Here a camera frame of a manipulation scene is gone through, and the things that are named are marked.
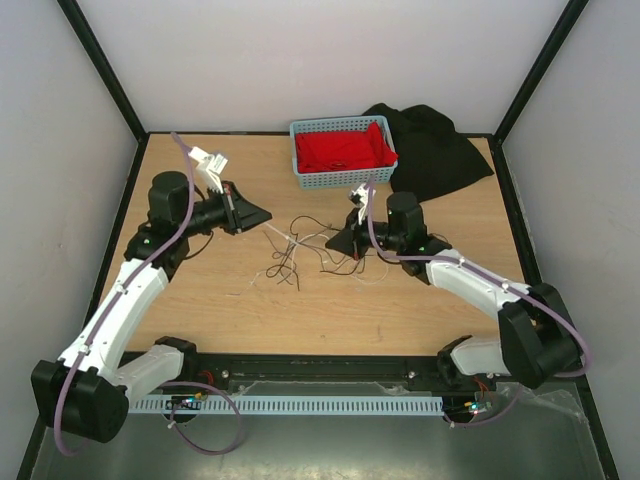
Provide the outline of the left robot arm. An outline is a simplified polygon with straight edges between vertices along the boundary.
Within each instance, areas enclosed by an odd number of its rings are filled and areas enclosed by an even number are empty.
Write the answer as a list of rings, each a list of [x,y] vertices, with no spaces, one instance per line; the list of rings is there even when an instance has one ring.
[[[269,211],[249,202],[234,183],[195,200],[187,175],[156,175],[148,192],[147,220],[129,241],[116,280],[74,342],[54,361],[40,361],[31,384],[40,417],[59,434],[101,443],[122,428],[129,408],[172,382],[194,384],[200,360],[194,343],[164,336],[124,363],[125,349],[154,300],[188,258],[189,240],[220,228],[230,235],[269,220]]]

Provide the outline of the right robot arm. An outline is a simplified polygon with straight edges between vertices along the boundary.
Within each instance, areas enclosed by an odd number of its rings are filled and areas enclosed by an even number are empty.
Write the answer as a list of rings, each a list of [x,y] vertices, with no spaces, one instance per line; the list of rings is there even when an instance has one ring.
[[[374,250],[404,272],[465,300],[498,325],[495,337],[462,336],[437,354],[437,376],[458,389],[472,376],[507,376],[534,389],[551,377],[584,374],[590,353],[557,289],[500,277],[429,232],[415,195],[394,193],[387,219],[372,218],[375,191],[365,184],[349,194],[353,210],[330,238],[330,250],[359,260]]]

